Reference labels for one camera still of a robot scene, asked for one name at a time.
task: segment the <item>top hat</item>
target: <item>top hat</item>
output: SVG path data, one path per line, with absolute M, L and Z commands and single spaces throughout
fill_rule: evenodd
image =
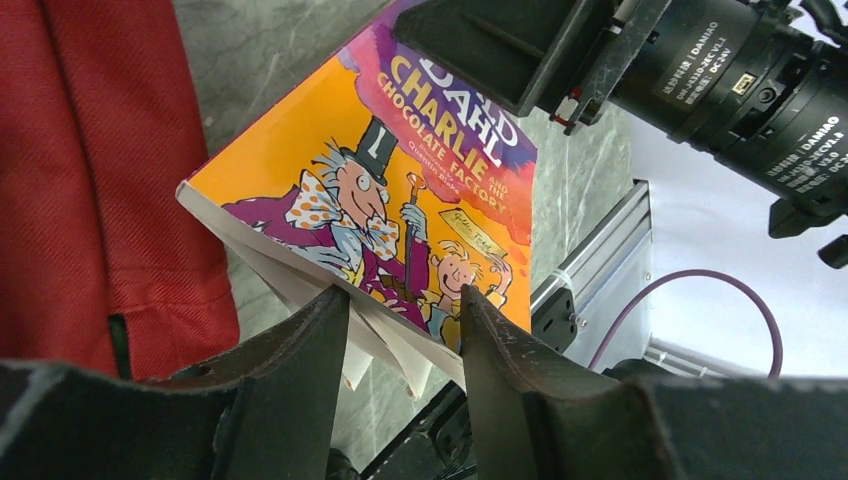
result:
M 351 156 L 382 186 L 386 186 L 385 173 L 397 146 L 397 137 L 377 117 L 371 117 L 371 123 L 359 140 L 356 151 L 342 147 L 342 154 Z

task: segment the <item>red fabric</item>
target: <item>red fabric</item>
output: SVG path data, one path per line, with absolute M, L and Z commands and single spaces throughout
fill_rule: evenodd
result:
M 231 348 L 221 244 L 174 199 L 206 159 L 171 0 L 0 5 L 0 357 L 133 376 Z

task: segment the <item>bow tie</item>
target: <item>bow tie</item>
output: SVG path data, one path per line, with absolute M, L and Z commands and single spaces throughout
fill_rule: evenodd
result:
M 400 227 L 397 223 L 377 217 L 368 219 L 366 229 L 360 229 L 327 188 L 314 174 L 304 170 L 300 177 L 300 192 L 286 212 L 286 221 L 296 228 L 319 230 L 327 225 L 353 232 L 368 250 L 381 260 L 397 256 Z

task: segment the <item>gray marble table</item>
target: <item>gray marble table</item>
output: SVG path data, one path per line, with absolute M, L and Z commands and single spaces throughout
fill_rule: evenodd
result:
M 221 150 L 353 36 L 386 0 L 174 0 L 210 154 Z M 574 138 L 537 112 L 519 125 L 539 147 L 533 199 L 534 288 L 632 186 L 629 122 L 610 109 Z M 230 278 L 242 338 L 289 312 L 236 256 Z M 339 391 L 334 446 L 362 468 L 445 384 L 434 372 L 411 399 L 403 379 L 374 363 L 359 388 Z

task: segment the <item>charlie and the chocolate factory book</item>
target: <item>charlie and the chocolate factory book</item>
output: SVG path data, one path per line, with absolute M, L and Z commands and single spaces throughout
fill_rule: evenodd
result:
M 464 383 L 464 285 L 529 330 L 536 162 L 510 116 L 394 40 L 417 3 L 387 7 L 178 191 L 289 305 L 348 290 L 349 344 L 413 392 L 430 362 Z

